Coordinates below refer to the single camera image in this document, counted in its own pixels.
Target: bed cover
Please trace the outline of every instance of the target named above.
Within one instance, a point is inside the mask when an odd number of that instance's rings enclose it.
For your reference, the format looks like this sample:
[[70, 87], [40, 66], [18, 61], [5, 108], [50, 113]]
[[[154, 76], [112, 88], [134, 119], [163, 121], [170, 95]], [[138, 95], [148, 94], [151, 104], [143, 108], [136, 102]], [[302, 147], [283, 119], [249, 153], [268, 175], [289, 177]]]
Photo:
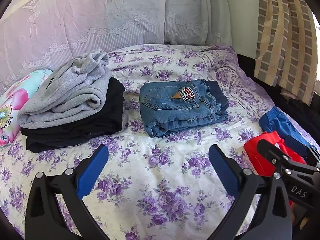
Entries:
[[[258, 120], [274, 106], [272, 100], [244, 74], [231, 47], [136, 45], [109, 56], [114, 77], [126, 88], [122, 131], [39, 154], [27, 151], [26, 137], [18, 135], [11, 146], [0, 150], [1, 209], [23, 236], [27, 198], [35, 174], [61, 174], [104, 144], [109, 160], [83, 200], [110, 239], [206, 240], [234, 201], [210, 165], [209, 147], [217, 143], [242, 168], [254, 170], [243, 144], [262, 133]], [[228, 97], [229, 119], [166, 138], [150, 138], [140, 118], [141, 85], [192, 79], [218, 81]], [[59, 195], [58, 200], [69, 228], [78, 233]], [[240, 232], [248, 228], [256, 203], [257, 198]]]

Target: denim jeans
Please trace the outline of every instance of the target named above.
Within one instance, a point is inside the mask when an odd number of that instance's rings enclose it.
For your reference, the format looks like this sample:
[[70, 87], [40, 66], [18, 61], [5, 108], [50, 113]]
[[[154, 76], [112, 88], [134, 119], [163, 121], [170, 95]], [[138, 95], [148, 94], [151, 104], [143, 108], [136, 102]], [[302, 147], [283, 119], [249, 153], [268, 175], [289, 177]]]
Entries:
[[146, 83], [140, 114], [148, 135], [160, 138], [226, 120], [227, 101], [216, 81]]

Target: checkered curtain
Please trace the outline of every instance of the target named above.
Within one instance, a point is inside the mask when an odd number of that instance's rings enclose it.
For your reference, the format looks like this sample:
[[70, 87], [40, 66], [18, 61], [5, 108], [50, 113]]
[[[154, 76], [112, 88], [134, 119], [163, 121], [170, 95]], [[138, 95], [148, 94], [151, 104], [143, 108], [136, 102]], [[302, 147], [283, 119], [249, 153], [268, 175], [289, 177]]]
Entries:
[[316, 29], [306, 2], [260, 0], [254, 76], [310, 105], [316, 72]]

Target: black pants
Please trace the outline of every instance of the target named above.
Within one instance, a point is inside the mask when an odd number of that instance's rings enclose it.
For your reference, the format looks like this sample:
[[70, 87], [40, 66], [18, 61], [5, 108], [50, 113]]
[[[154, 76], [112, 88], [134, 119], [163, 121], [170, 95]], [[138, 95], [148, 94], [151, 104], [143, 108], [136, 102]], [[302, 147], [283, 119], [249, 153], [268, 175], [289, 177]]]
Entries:
[[84, 119], [63, 125], [26, 129], [21, 133], [27, 136], [26, 149], [34, 153], [76, 146], [91, 138], [110, 135], [122, 129], [124, 86], [119, 80], [109, 80], [106, 102], [103, 108]]

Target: folded clothes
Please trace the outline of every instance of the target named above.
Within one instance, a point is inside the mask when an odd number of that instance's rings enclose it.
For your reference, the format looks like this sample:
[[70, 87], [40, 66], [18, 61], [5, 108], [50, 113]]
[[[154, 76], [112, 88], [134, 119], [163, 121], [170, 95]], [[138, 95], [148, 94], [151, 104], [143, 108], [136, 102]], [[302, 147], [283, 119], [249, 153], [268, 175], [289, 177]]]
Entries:
[[259, 124], [262, 129], [266, 132], [277, 131], [280, 138], [284, 139], [287, 136], [295, 138], [297, 141], [301, 142], [306, 146], [310, 146], [305, 138], [294, 128], [289, 119], [285, 114], [278, 110], [276, 106], [271, 108], [267, 113], [265, 113], [260, 119]]
[[293, 161], [306, 164], [301, 156], [285, 145], [284, 140], [279, 137], [276, 131], [271, 133], [264, 132], [261, 135], [250, 139], [243, 146], [252, 165], [259, 175], [270, 177], [275, 171], [275, 167], [257, 151], [258, 141], [262, 139], [276, 145], [285, 154], [290, 156]]
[[152, 138], [222, 122], [228, 107], [216, 81], [146, 83], [140, 89], [140, 114]]
[[28, 129], [52, 127], [100, 111], [111, 77], [108, 62], [108, 54], [96, 50], [59, 67], [20, 110], [20, 126]]
[[91, 138], [110, 135], [122, 129], [124, 86], [114, 77], [109, 80], [106, 102], [102, 109], [84, 119], [49, 128], [27, 129], [26, 149], [34, 153], [70, 147]]

